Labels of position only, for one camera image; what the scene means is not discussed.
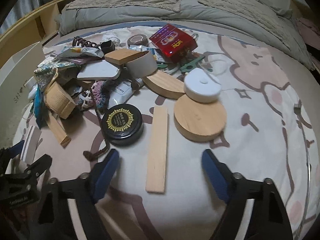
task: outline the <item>green clip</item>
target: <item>green clip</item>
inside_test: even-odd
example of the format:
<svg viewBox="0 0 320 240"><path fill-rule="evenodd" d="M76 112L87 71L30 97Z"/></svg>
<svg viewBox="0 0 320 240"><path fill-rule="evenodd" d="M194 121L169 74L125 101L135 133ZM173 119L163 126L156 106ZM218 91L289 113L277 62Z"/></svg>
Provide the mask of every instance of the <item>green clip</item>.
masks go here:
<svg viewBox="0 0 320 240"><path fill-rule="evenodd" d="M157 64L157 65L158 65L158 68L160 68L160 69L164 69L164 68L168 67L168 65L166 65L166 64Z"/></svg>
<svg viewBox="0 0 320 240"><path fill-rule="evenodd" d="M199 58L194 59L193 61L185 64L180 68L181 73L190 72L191 70L195 69L197 67L197 64L200 60L203 60L205 56L200 56Z"/></svg>

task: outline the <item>metallic red packaging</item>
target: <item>metallic red packaging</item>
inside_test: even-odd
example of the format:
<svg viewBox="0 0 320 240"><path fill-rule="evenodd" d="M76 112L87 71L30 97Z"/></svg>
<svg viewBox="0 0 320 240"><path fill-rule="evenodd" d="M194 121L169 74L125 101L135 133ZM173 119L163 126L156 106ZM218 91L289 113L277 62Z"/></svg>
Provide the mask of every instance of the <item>metallic red packaging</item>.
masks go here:
<svg viewBox="0 0 320 240"><path fill-rule="evenodd" d="M196 41L177 27L167 24L150 37L150 40L161 50L163 56L173 63L179 62L188 51L198 47Z"/></svg>

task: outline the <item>bed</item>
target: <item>bed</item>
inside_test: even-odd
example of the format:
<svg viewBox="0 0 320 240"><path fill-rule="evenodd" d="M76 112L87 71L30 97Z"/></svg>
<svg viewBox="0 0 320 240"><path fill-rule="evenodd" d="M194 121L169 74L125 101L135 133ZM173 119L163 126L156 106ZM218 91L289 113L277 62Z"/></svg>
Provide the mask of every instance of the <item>bed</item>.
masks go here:
<svg viewBox="0 0 320 240"><path fill-rule="evenodd" d="M184 1L192 3L192 0L181 0L181 8ZM200 10L212 10L201 4L196 6L203 7L197 8ZM128 7L116 8L122 12L132 12L132 8ZM185 139L175 128L175 100L163 98L146 86L128 100L127 103L137 106L143 114L145 130L140 140L132 146L114 147L119 150L121 163L105 198L96 204L112 239L209 239L225 205L208 187L201 169L200 156L207 148L211 148L232 171L238 171L248 179L261 181L265 177L272 178L286 206L295 236L303 216L307 192L305 141L301 132L303 126L312 169L308 212L299 237L302 239L319 214L317 139L320 136L320 122L317 109L320 103L315 98L320 93L320 86L299 62L311 67L308 54L304 51L305 45L300 42L299 36L290 44L291 48L296 49L294 55L282 41L264 28L222 10L213 13L226 16L219 16L220 20L216 22L212 18L205 19L207 11L199 13L198 18L194 17L196 19L181 16L185 12L180 12L180 18L177 16L179 13L174 13L173 18L141 18L135 12L129 18L116 18L121 22L119 24L110 22L111 17L102 19L91 14L100 10L104 10L104 13L99 12L100 15L111 13L111 10L114 14L116 8L66 9L60 28L64 36L49 41L46 50L59 50L69 45L74 36L100 42L105 33L116 34L125 44L130 36L143 33L150 37L169 22L189 34L199 35L195 51L204 54L205 61L214 54L225 57L228 69L219 76L224 90L220 100L226 108L228 119L225 130L215 140L195 143ZM139 11L142 8L135 6L133 9ZM234 22L246 22L246 27L232 26L232 21L226 20L230 17ZM294 33L289 23L288 29ZM302 123L297 121L293 112L293 105L300 101L303 105ZM145 192L148 142L153 107L156 105L167 106L169 110L167 181L163 195ZM29 125L35 124L34 117L28 118L28 111L24 118L27 121L21 120L14 143L25 136ZM64 127L72 138L65 149L44 127L36 151L36 159L44 153L52 156L50 176L59 180L74 179L82 172L89 172L95 163L89 163L83 157L83 150L94 152L105 146L92 110L84 112L83 116L66 120ZM78 238L85 239L74 202L70 201L69 206ZM251 207L252 202L248 201L236 239L244 237Z"/></svg>

